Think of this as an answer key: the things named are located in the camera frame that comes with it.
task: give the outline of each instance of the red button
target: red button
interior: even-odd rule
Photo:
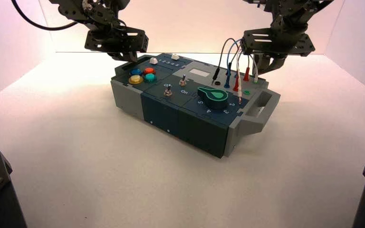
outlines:
[[[156,71],[153,68],[146,68],[144,74],[156,74]]]

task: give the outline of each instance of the control box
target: control box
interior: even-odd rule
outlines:
[[[234,91],[236,72],[225,88],[227,69],[175,54],[144,55],[115,68],[111,79],[116,106],[218,158],[229,156],[242,136],[262,131],[280,95],[268,82],[242,81],[242,99]]]

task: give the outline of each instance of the white wall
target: white wall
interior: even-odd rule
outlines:
[[[58,13],[58,5],[40,0],[49,25],[69,23]],[[335,0],[315,15],[307,33],[316,54],[325,53],[343,0]],[[148,52],[217,53],[226,38],[240,38],[245,30],[269,28],[270,13],[243,0],[131,0],[120,19],[146,31]],[[84,52],[87,28],[74,26],[52,32],[56,51]]]
[[[365,2],[345,1],[326,55],[365,84]]]
[[[38,1],[18,0],[18,3],[31,19],[46,24]],[[25,22],[11,1],[0,0],[0,91],[53,52],[48,31]]]

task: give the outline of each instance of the green knob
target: green knob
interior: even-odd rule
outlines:
[[[228,93],[221,89],[198,87],[198,96],[210,109],[223,109],[227,106]]]

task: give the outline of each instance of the display screen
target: display screen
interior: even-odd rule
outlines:
[[[192,69],[190,71],[190,73],[193,73],[193,74],[196,74],[196,75],[199,75],[199,76],[202,76],[202,77],[206,77],[209,75],[208,72],[205,72],[205,71],[201,71],[201,70],[198,70],[198,69]]]

